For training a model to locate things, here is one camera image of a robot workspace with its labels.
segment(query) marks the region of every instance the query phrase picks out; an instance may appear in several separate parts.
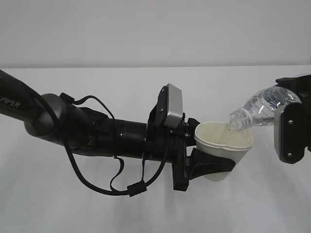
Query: clear plastic bottle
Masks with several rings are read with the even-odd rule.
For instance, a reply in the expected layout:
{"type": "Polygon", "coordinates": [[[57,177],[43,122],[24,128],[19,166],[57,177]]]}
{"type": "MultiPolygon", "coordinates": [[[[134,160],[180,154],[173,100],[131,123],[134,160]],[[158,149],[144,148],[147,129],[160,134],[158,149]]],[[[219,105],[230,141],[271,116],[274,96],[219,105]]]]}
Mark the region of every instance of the clear plastic bottle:
{"type": "Polygon", "coordinates": [[[234,130],[252,126],[273,125],[275,110],[293,102],[301,103],[299,97],[289,89],[272,86],[253,95],[244,105],[229,116],[234,130]]]}

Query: white backdrop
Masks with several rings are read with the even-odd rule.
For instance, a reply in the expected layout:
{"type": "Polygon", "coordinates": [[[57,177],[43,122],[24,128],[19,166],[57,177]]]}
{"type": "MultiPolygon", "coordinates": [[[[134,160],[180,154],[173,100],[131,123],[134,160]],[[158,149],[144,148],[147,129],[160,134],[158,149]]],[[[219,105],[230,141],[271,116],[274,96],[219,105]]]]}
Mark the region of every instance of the white backdrop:
{"type": "MultiPolygon", "coordinates": [[[[7,69],[39,93],[62,91],[102,99],[116,118],[146,122],[163,85],[183,90],[188,117],[227,121],[254,92],[274,80],[310,73],[311,66],[7,69]]],[[[93,102],[87,106],[103,111],[93,102]]],[[[251,129],[253,149],[228,178],[190,181],[187,192],[173,191],[171,166],[148,191],[109,197],[84,187],[65,150],[26,134],[22,122],[0,116],[1,233],[309,233],[311,158],[296,165],[278,160],[273,128],[251,129]]],[[[76,156],[87,179],[108,188],[118,170],[112,158],[76,156]]],[[[151,177],[159,163],[147,162],[151,177]]],[[[139,180],[141,161],[125,159],[116,179],[123,189],[139,180]]]]}
{"type": "Polygon", "coordinates": [[[0,67],[307,65],[310,0],[1,0],[0,67]]]}

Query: black robotic arm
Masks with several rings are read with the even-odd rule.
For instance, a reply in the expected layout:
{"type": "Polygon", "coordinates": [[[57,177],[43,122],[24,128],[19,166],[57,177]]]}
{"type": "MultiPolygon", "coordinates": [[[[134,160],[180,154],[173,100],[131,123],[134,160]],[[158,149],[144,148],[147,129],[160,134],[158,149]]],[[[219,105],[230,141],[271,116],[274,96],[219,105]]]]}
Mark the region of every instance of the black robotic arm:
{"type": "Polygon", "coordinates": [[[26,131],[35,137],[65,147],[79,180],[102,194],[134,196],[147,190],[161,173],[166,162],[172,164],[174,190],[186,191],[189,180],[210,173],[231,171],[234,161],[193,149],[187,156],[186,147],[195,146],[194,130],[199,124],[193,118],[185,122],[182,94],[168,84],[158,95],[147,124],[115,119],[96,97],[75,101],[62,93],[39,95],[23,82],[0,70],[0,113],[24,121],[26,131]],[[87,99],[97,100],[110,114],[77,107],[87,99]],[[118,191],[111,186],[104,190],[92,185],[81,174],[74,154],[118,158],[121,172],[124,162],[119,156],[161,161],[159,169],[148,181],[118,191]]]}

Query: bottle neck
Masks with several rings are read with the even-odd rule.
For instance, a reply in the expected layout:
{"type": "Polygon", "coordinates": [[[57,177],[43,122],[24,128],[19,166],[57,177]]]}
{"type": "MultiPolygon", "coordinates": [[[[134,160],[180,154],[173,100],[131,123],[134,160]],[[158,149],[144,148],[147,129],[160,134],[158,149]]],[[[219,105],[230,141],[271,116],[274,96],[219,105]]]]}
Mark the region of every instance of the bottle neck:
{"type": "Polygon", "coordinates": [[[244,130],[253,126],[252,115],[244,108],[239,108],[229,116],[229,122],[234,130],[244,130]]]}

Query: white paper cup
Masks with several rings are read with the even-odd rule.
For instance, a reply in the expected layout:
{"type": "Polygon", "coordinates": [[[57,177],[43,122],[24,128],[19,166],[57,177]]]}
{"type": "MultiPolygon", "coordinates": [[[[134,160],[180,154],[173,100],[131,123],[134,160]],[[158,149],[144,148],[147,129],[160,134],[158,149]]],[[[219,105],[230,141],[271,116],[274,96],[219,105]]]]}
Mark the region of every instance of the white paper cup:
{"type": "MultiPolygon", "coordinates": [[[[199,124],[194,132],[198,150],[223,158],[232,159],[236,165],[253,146],[253,137],[248,130],[228,131],[227,123],[206,122],[199,124]]],[[[211,181],[222,181],[230,172],[208,174],[211,181]]]]}

